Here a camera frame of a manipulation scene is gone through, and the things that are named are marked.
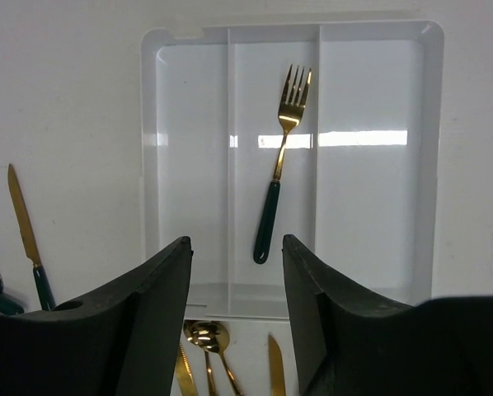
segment spoon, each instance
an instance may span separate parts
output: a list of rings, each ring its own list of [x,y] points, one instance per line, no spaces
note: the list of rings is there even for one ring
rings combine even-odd
[[[234,394],[239,396],[243,395],[224,358],[224,351],[227,349],[228,344],[230,344],[230,334],[228,334],[228,330],[218,322],[198,321],[191,325],[190,332],[195,345],[203,348],[205,351],[217,353],[219,355],[223,362],[224,369],[227,372],[228,380],[230,381]]]
[[[182,324],[182,331],[189,342],[199,346],[191,334],[190,328],[194,323],[195,320],[185,320]],[[217,391],[215,390],[214,373],[212,371],[212,366],[210,365],[210,356],[206,350],[204,350],[204,361],[206,363],[206,380],[208,381],[209,396],[217,396]]]

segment gold knife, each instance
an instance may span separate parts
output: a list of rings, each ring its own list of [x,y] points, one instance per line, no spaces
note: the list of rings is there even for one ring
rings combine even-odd
[[[49,287],[49,280],[45,274],[45,269],[41,265],[40,253],[35,244],[34,231],[32,230],[31,220],[26,211],[25,200],[19,187],[17,174],[12,164],[8,165],[8,190],[16,211],[17,223],[19,224],[19,232],[25,247],[25,253],[32,260],[32,272],[34,274],[35,287],[38,290],[41,308],[45,311],[50,311],[54,308],[54,298]]]
[[[269,334],[270,389],[272,396],[285,396],[283,358],[278,342]]]
[[[191,374],[190,365],[188,364],[188,358],[182,347],[182,343],[179,342],[179,348],[177,349],[177,361],[175,363],[175,375],[179,382],[179,388],[181,388],[182,396],[197,396],[197,389],[195,388],[194,377]]]

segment gold fork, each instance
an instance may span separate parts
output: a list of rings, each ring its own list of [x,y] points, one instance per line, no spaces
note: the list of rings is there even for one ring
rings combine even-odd
[[[307,79],[305,80],[305,83],[303,83],[305,68],[302,68],[298,85],[296,84],[298,81],[299,70],[300,68],[297,66],[292,88],[289,93],[290,79],[293,74],[293,65],[290,65],[289,73],[287,74],[283,87],[283,93],[281,94],[281,101],[279,102],[278,120],[283,128],[283,140],[281,141],[281,147],[279,148],[274,176],[272,177],[272,181],[269,184],[269,190],[266,194],[260,225],[257,229],[256,243],[254,245],[254,261],[258,264],[263,264],[269,257],[270,240],[272,239],[276,209],[278,208],[279,180],[281,179],[281,172],[283,169],[287,136],[289,136],[290,131],[296,128],[302,120],[309,86],[311,85],[311,69],[309,69]]]

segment green knife handle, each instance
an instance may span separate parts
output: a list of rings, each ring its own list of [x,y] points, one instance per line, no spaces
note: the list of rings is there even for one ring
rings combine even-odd
[[[0,295],[0,313],[4,315],[23,314],[25,310],[17,303],[8,299],[4,295]]]
[[[254,261],[263,264],[269,258],[272,230],[278,209],[279,181],[272,181],[266,193],[265,207],[261,215],[260,227],[257,229],[256,243],[254,245]]]
[[[32,272],[34,273],[35,288],[38,290],[38,297],[40,297],[41,309],[50,311],[56,304],[50,291],[49,280],[47,279],[47,274],[45,274],[45,269],[42,266],[36,266]]]

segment white tray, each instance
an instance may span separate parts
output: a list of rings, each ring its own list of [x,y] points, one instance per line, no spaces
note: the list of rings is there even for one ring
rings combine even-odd
[[[148,257],[192,238],[186,316],[288,318],[281,241],[391,298],[428,299],[443,32],[430,21],[231,26],[142,42]],[[290,64],[311,67],[270,257],[252,260]]]

